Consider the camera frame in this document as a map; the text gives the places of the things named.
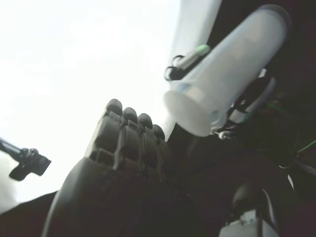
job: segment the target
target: white background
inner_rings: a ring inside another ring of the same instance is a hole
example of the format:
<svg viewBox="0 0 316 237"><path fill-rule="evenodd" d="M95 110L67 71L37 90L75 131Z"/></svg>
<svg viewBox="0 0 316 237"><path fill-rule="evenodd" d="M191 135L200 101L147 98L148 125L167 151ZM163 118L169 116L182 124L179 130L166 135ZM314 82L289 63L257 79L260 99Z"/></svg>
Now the white background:
<svg viewBox="0 0 316 237"><path fill-rule="evenodd" d="M42 177L15 182L17 163L0 153L0 213L61 187L110 99L163 127L178 9L178 0L0 3L0 137L52 160Z"/></svg>

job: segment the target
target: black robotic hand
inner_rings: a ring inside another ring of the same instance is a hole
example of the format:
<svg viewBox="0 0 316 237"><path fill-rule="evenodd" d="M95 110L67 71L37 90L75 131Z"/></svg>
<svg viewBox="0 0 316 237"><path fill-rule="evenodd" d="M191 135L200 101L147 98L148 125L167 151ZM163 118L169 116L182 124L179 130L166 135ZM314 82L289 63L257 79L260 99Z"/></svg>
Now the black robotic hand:
<svg viewBox="0 0 316 237"><path fill-rule="evenodd" d="M172 195L165 185L172 168L162 129L111 100L84 158L57 193L42 237L134 236L150 209L146 203ZM154 219L146 220L148 228Z"/></svg>

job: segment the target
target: cylindrical container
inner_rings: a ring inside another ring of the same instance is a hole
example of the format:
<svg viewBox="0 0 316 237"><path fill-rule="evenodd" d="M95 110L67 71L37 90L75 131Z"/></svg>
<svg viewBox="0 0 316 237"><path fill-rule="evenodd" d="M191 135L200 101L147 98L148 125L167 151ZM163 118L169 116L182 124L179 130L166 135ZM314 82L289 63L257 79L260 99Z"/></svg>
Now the cylindrical container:
<svg viewBox="0 0 316 237"><path fill-rule="evenodd" d="M222 127L228 109L280 49L290 28L283 8L258 8L185 78L171 82L164 95L171 116L196 136Z"/></svg>

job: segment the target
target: green tip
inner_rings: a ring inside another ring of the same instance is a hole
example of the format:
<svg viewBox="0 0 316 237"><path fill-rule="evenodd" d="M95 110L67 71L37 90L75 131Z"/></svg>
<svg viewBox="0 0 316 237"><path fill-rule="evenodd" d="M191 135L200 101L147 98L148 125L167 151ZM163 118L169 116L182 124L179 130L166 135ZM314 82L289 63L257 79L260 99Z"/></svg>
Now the green tip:
<svg viewBox="0 0 316 237"><path fill-rule="evenodd" d="M200 56L204 56L211 50L210 46L207 44L200 45L199 47L196 48L196 53Z"/></svg>

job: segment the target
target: white cylinder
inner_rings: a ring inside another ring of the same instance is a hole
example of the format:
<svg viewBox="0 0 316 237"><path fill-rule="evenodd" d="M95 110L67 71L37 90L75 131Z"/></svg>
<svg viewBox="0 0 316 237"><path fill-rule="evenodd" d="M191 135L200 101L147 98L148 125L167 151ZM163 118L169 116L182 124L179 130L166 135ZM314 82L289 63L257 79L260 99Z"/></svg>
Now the white cylinder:
<svg viewBox="0 0 316 237"><path fill-rule="evenodd" d="M171 116L196 136L226 123L226 113L284 43L288 13L264 5L223 39L185 78L164 95Z"/></svg>

